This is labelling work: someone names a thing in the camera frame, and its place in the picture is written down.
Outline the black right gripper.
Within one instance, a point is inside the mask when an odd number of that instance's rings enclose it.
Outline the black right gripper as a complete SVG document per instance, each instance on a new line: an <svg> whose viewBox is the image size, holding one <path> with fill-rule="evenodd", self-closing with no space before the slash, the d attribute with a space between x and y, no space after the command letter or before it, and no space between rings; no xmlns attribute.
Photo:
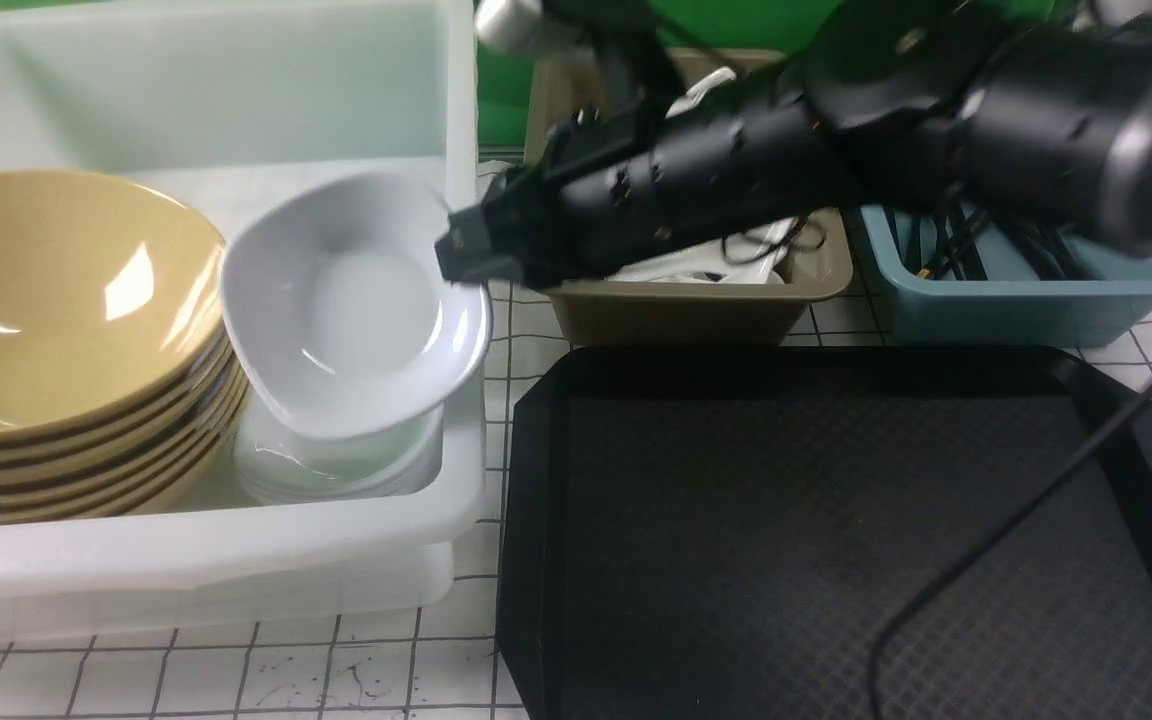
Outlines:
<svg viewBox="0 0 1152 720"><path fill-rule="evenodd" d="M838 202L838 149L794 94L710 94L623 147L617 120L553 132L503 211L454 211L444 281L558 286Z"/></svg>

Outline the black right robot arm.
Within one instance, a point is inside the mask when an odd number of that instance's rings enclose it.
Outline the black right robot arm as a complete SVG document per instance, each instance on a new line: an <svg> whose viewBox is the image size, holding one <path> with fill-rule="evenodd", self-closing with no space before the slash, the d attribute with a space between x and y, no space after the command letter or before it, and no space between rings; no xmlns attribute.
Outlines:
<svg viewBox="0 0 1152 720"><path fill-rule="evenodd" d="M545 290L820 209L982 209L1152 258L1152 35L988 1L844 1L799 54L670 115L685 82L645 1L483 3L500 53L593 50L607 113L449 218L444 278Z"/></svg>

